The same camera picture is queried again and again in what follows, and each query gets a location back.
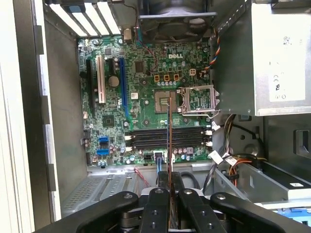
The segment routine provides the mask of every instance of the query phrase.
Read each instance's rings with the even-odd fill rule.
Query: chipset
[[[143,73],[144,72],[144,62],[136,61],[135,62],[135,73]]]

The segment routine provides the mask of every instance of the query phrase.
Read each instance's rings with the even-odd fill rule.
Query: dell logo
[[[180,54],[169,54],[169,59],[174,59],[174,58],[183,58],[183,55]]]

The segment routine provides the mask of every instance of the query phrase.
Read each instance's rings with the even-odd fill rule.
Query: sticker
[[[138,93],[131,93],[131,100],[138,100]]]
[[[217,151],[213,151],[212,153],[209,154],[209,156],[214,160],[215,163],[220,164],[223,159],[220,157],[219,153]]]
[[[290,183],[290,185],[294,187],[303,187],[301,183]]]
[[[213,129],[214,131],[216,131],[216,130],[218,130],[219,128],[220,128],[220,126],[217,125],[217,124],[215,123],[215,121],[213,121],[213,122],[212,122],[212,129]]]
[[[305,100],[306,37],[302,37],[299,27],[281,31],[273,40],[269,60],[270,102]]]
[[[228,153],[225,153],[225,154],[223,155],[223,158],[226,157],[226,156],[228,156],[228,155],[229,155]],[[237,163],[237,161],[238,161],[238,160],[236,160],[236,159],[233,158],[233,157],[229,157],[229,158],[227,158],[227,159],[225,159],[225,160],[226,160],[226,162],[229,163],[231,166],[234,166],[234,165]]]

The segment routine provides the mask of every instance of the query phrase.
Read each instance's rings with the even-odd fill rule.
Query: metal panel
[[[247,165],[239,165],[238,189],[245,193],[252,202],[268,202],[281,200],[306,199],[311,197],[311,189],[288,189],[263,174],[258,169]]]
[[[214,193],[225,192],[234,195],[238,198],[248,200],[248,198],[233,185],[220,170],[216,169],[214,172]]]
[[[311,114],[269,116],[264,119],[269,162],[308,182],[311,182],[310,153],[302,156],[294,152],[294,132],[311,129],[310,119]]]
[[[122,191],[137,192],[138,175],[109,174],[85,178],[62,204],[66,217]]]
[[[35,217],[35,229],[51,223],[46,164],[48,163],[41,110],[40,61],[36,53],[34,6],[30,0],[13,0],[20,82]]]
[[[60,202],[87,176],[76,41],[60,20],[45,21]]]
[[[272,10],[270,4],[251,1],[245,7],[221,37],[222,52],[214,67],[219,107],[254,116],[311,112],[306,94],[311,89],[311,14],[304,8]]]

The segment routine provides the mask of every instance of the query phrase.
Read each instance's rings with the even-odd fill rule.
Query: blue sata port
[[[96,151],[96,153],[97,153],[98,155],[108,155],[108,154],[109,154],[109,149],[98,149],[98,150]]]
[[[109,142],[109,137],[105,136],[105,137],[100,137],[98,139],[99,143],[103,143],[103,142]]]

